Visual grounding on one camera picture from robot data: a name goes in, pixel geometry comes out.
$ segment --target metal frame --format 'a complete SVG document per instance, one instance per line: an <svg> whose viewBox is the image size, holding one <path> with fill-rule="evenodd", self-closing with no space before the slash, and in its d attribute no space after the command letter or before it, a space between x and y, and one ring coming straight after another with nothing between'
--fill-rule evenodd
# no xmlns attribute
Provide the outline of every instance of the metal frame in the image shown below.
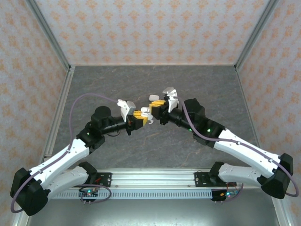
<svg viewBox="0 0 301 226"><path fill-rule="evenodd" d="M64 107L66 104L69 88L73 78L73 74L74 74L74 68L71 68L71 70L66 74L65 81L60 93L60 97L57 102L56 112L52 121L51 128L49 130L48 139L43 149L44 155L42 156L40 162L43 162L44 157L51 157L53 147L55 145L56 135L60 126Z"/></svg>
<svg viewBox="0 0 301 226"><path fill-rule="evenodd" d="M263 11L262 16L260 17L259 21L257 22L254 30L252 31L251 36L249 37L249 39L248 39L243 51L241 52L236 64L234 64L234 67L235 67L236 71L239 70L239 68L243 64L244 60L246 59L246 57L250 53L254 43L256 42L256 40L258 39L258 37L260 35L260 32L262 31L263 27L267 23L269 17L273 13L274 8L275 8L275 6L277 5L278 2L279 2L279 0L269 0L265 10Z"/></svg>
<svg viewBox="0 0 301 226"><path fill-rule="evenodd" d="M253 124L253 120L252 120L251 113L250 113L250 108L246 101L245 93L244 93L244 90L243 90L241 82L240 82L239 71L236 72L236 75L237 75L239 86L240 86L240 89L241 89L241 92L242 92L242 95L243 95L243 98L245 101L245 105L246 105L247 112L248 112L248 115L250 118L252 130L253 130L253 133L254 133L254 136L256 139L257 146L259 148L262 148L263 145L262 145L261 141L258 139L258 131ZM288 209L288 207L285 204L285 200L280 200L280 199L276 199L276 198L272 197L272 201L273 201L273 204L275 207L276 215L277 215L280 226L294 226L293 221L292 221L292 214L290 211L286 210L286 209Z"/></svg>
<svg viewBox="0 0 301 226"><path fill-rule="evenodd" d="M112 199L212 199L211 189L165 189L165 190L137 190L137 189L110 189ZM75 199L78 200L82 193L79 190L67 190L56 195L52 199ZM105 189L98 190L96 195L85 196L85 199L104 199L108 196Z"/></svg>
<svg viewBox="0 0 301 226"><path fill-rule="evenodd" d="M32 13L37 18L42 30L44 31L46 37L48 38L50 44L52 45L55 53L57 54L59 60L61 61L62 65L66 70L69 70L70 64L68 63L68 60L62 51L60 45L58 44L54 34L52 33L50 26L48 25L45 17L43 16L37 2L35 0L26 0L29 8L32 10Z"/></svg>
<svg viewBox="0 0 301 226"><path fill-rule="evenodd" d="M194 169L194 168L106 168L98 169L98 172L111 172L112 181L110 189L116 193L131 191L132 194L141 193L142 190L149 193L172 193L172 192L205 192L207 198L210 198L211 189L220 189L224 187L195 187L194 172L208 172L210 169ZM259 189L254 186L244 186L244 189ZM78 188L71 188L67 191L74 192ZM189 194L180 195L176 198L202 198L195 195L187 197ZM25 226L29 222L25 212L16 214L13 226Z"/></svg>

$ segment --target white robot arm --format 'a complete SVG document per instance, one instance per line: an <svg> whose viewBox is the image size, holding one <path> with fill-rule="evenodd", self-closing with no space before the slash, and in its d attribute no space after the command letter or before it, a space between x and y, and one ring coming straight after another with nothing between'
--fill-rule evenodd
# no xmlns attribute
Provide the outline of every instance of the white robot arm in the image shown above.
<svg viewBox="0 0 301 226"><path fill-rule="evenodd" d="M180 98L173 87L165 89L163 94L164 100L156 100L149 106L151 114L160 120L160 124L172 122L186 128L202 145L231 154L251 166L238 167L216 162L209 172L211 182L215 185L246 183L261 187L275 198L284 198L293 174L293 158L290 155L279 156L244 141L223 125L207 118L205 108L195 98L181 100L182 109L179 109Z"/></svg>
<svg viewBox="0 0 301 226"><path fill-rule="evenodd" d="M10 191L13 203L16 201L26 214L31 216L61 191L81 184L92 184L97 170L87 162L81 163L68 173L63 172L99 148L105 142L105 134L124 129L131 135L132 131L143 127L149 120L141 111L135 111L133 102L118 100L117 105L121 106L121 116L112 117L108 107L98 107L91 116L91 121L70 144L70 148L65 147L46 162L30 170L18 170Z"/></svg>

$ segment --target black joint housing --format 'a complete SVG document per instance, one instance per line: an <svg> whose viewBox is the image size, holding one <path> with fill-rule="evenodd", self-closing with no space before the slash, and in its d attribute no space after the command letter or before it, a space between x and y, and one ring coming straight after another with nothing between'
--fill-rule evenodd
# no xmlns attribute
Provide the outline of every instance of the black joint housing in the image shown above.
<svg viewBox="0 0 301 226"><path fill-rule="evenodd" d="M30 177L30 173L24 169L19 169L14 176L13 184L10 190L10 196L13 198L19 187ZM48 202L49 192L45 192L42 186L34 178L21 190L16 202L25 211L28 216L39 212Z"/></svg>
<svg viewBox="0 0 301 226"><path fill-rule="evenodd" d="M92 184L96 180L97 169L95 169L89 162L84 161L79 164L80 167L84 168L87 172L88 179L86 180L85 184Z"/></svg>
<svg viewBox="0 0 301 226"><path fill-rule="evenodd" d="M280 156L280 165L282 165L291 175L293 175L293 158L288 154ZM260 176L257 181L261 184L262 190L268 195L283 199L290 183L290 178L279 167L270 178Z"/></svg>
<svg viewBox="0 0 301 226"><path fill-rule="evenodd" d="M127 122L123 118L112 117L110 108L100 106L96 108L85 128L76 136L81 139L86 147L89 147L90 153L95 151L105 142L105 134L127 129Z"/></svg>
<svg viewBox="0 0 301 226"><path fill-rule="evenodd" d="M128 115L127 118L130 121L130 125L127 127L128 130L138 130L143 127L143 119L138 119L132 115Z"/></svg>
<svg viewBox="0 0 301 226"><path fill-rule="evenodd" d="M199 104L196 98L185 100L184 103L192 124L201 135L209 138L218 138L221 132L225 130L225 127L223 125L209 118L206 118L205 108ZM183 127L192 131L191 126L184 114L184 110L174 108L170 113L168 113L167 101L159 107L152 107L151 114L155 117L155 119L160 120L160 124L162 125L165 125L166 123L171 121L179 127ZM206 145L211 148L214 147L214 141L203 139L196 135L195 132L193 132L193 138L202 145Z"/></svg>
<svg viewBox="0 0 301 226"><path fill-rule="evenodd" d="M224 182L218 176L220 168L223 164L225 163L221 161L216 161L209 172L210 181L216 186L218 186L219 184L224 184Z"/></svg>
<svg viewBox="0 0 301 226"><path fill-rule="evenodd" d="M226 189L224 190L218 190L218 191L211 191L212 193L212 201L214 202L221 202L221 201L225 201L227 196L223 195L223 193L225 194L227 192Z"/></svg>

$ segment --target patterned wallpaper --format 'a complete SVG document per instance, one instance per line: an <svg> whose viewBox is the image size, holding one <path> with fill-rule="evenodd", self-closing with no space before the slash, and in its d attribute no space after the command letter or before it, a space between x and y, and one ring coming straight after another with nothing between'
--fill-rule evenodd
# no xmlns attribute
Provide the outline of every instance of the patterned wallpaper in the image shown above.
<svg viewBox="0 0 301 226"><path fill-rule="evenodd" d="M234 64L268 0L37 0L70 64Z"/></svg>
<svg viewBox="0 0 301 226"><path fill-rule="evenodd" d="M278 3L239 74L263 148L293 156L301 189L300 1ZM285 203L300 225L301 198Z"/></svg>
<svg viewBox="0 0 301 226"><path fill-rule="evenodd" d="M65 70L24 0L0 1L0 225L15 172L38 164Z"/></svg>

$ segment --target gray marble surface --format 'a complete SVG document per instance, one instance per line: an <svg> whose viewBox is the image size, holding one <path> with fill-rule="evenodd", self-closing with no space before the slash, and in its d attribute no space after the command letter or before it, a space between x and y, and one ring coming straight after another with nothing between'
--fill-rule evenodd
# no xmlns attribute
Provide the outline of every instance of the gray marble surface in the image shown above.
<svg viewBox="0 0 301 226"><path fill-rule="evenodd" d="M224 125L241 138L255 143L251 123L233 66L77 66L71 82L54 154L68 145L68 117L73 101L84 93L134 101L137 109L148 106L150 94L160 95L166 87L176 88L184 99L196 98L206 117ZM120 109L97 97L86 97L73 112L76 135L90 121L98 106L106 105L112 116ZM198 167L210 168L216 161L245 166L240 160L202 146L192 134L172 123L155 121L128 136L106 136L106 142L82 161L96 168L107 167Z"/></svg>

